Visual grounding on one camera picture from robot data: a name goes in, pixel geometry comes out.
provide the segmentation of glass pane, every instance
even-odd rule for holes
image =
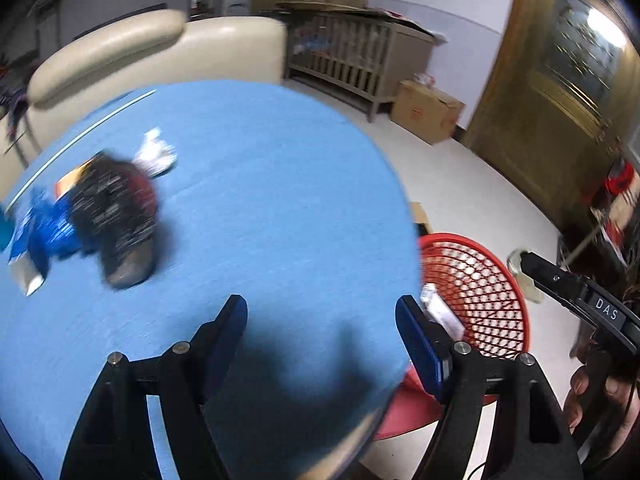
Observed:
[[[617,36],[603,36],[598,22],[608,22]],[[625,38],[615,25],[581,0],[555,0],[551,30],[539,70],[553,78],[596,116],[609,97]]]

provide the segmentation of wire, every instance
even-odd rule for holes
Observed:
[[[482,462],[478,467],[476,467],[476,468],[475,468],[471,473],[469,473],[469,476],[468,476],[468,477],[466,477],[466,480],[470,480],[470,479],[471,479],[471,477],[472,477],[473,475],[475,475],[475,474],[476,474],[476,472],[477,472],[481,467],[484,467],[484,465],[485,465],[485,464],[486,464],[486,462]]]

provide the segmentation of blue table surface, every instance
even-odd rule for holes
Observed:
[[[107,355],[160,355],[241,294],[247,329],[204,413],[233,478],[296,478],[388,401],[408,363],[394,307],[419,293],[420,265],[404,193],[376,146],[309,97],[235,81],[156,88],[37,185],[52,189],[99,150],[132,158],[143,134],[160,128],[178,165],[154,181],[158,270],[114,291],[96,256],[76,255],[54,261],[25,298],[0,265],[0,418],[44,478],[57,478]],[[147,90],[72,127],[10,196],[79,132]],[[148,404],[162,476],[177,478],[157,397]]]

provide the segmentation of white crumpled tissue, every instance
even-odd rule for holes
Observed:
[[[153,178],[165,171],[168,171],[178,160],[175,148],[160,140],[160,128],[145,134],[145,140],[136,153],[133,163],[144,171],[147,176]]]

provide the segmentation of metal screw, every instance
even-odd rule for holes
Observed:
[[[526,352],[524,354],[520,354],[518,358],[527,366],[536,364],[536,358]]]
[[[471,345],[466,341],[456,341],[453,345],[453,349],[462,355],[467,355],[471,352]]]
[[[122,355],[121,352],[111,352],[108,357],[107,357],[107,362],[110,365],[115,366],[116,364],[118,364],[120,361],[122,361],[122,358],[124,356]]]
[[[191,349],[191,345],[187,341],[178,341],[171,350],[174,354],[186,354]]]

